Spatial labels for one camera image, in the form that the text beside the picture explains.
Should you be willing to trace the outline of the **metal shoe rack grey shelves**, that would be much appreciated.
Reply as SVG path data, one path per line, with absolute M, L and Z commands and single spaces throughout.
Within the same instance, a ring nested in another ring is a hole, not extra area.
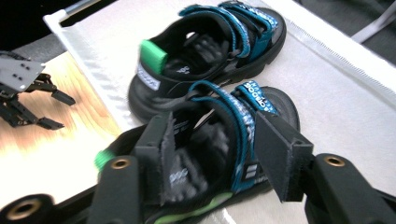
M 293 0 L 241 0 L 286 21 L 284 47 L 256 81 L 296 104 L 315 153 L 350 160 L 376 189 L 396 196 L 396 67 Z M 127 102 L 142 40 L 159 34 L 190 5 L 223 0 L 115 0 L 64 7 L 44 21 L 73 56 L 121 130 L 139 126 Z

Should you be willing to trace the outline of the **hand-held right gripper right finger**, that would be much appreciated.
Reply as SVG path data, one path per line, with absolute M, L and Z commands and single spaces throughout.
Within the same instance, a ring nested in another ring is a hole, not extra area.
M 314 145 L 281 117 L 256 114 L 254 149 L 278 199 L 305 202 L 309 224 L 396 224 L 396 198 L 374 189 L 348 159 Z

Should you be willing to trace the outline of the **black and blue child's sandal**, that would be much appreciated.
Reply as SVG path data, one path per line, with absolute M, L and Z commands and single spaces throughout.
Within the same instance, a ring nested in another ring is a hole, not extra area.
M 262 111 L 293 128 L 300 126 L 289 96 L 254 80 L 232 92 L 198 81 L 180 102 L 162 112 L 173 115 L 176 149 L 167 176 L 170 189 L 153 212 L 154 224 L 190 224 L 270 190 L 254 151 L 256 114 Z
M 278 12 L 237 0 L 188 6 L 179 16 L 140 44 L 128 100 L 144 122 L 180 102 L 197 81 L 224 86 L 257 76 L 281 51 L 287 34 Z

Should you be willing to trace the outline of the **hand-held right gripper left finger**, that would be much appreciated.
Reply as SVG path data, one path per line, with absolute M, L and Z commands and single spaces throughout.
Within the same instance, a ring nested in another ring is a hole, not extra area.
M 165 112 L 98 152 L 88 224 L 154 224 L 153 212 L 170 189 L 175 149 L 173 115 Z

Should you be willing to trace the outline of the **grey metal frame stand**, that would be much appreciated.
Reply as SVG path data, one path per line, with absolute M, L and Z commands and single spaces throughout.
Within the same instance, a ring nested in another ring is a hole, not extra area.
M 393 21 L 396 21 L 396 0 L 376 20 L 360 29 L 351 38 L 357 43 L 364 43 Z

